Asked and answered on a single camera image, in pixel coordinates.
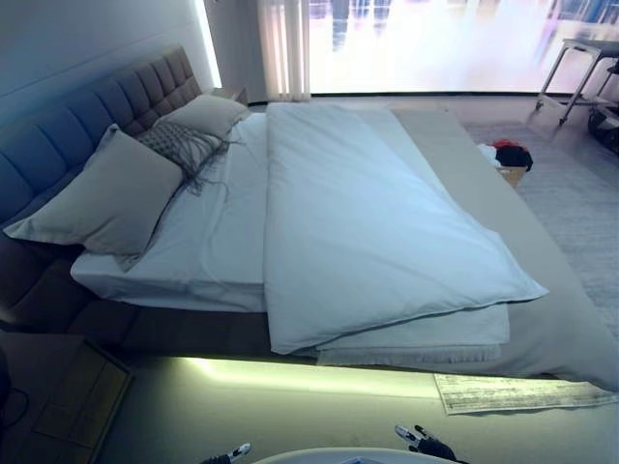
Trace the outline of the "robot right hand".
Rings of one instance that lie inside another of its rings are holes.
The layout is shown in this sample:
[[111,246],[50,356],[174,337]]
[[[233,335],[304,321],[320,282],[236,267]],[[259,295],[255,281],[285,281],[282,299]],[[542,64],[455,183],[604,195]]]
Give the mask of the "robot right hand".
[[455,453],[449,446],[418,424],[414,425],[412,429],[397,424],[395,432],[407,443],[408,449],[412,452],[431,455],[453,462],[457,461]]

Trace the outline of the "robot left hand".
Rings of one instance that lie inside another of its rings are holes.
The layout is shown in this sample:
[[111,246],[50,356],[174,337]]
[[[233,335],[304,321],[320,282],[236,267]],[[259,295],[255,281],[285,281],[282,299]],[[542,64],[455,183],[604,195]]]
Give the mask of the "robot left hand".
[[207,464],[233,464],[251,452],[251,443],[244,443],[227,453],[213,456],[207,460]]

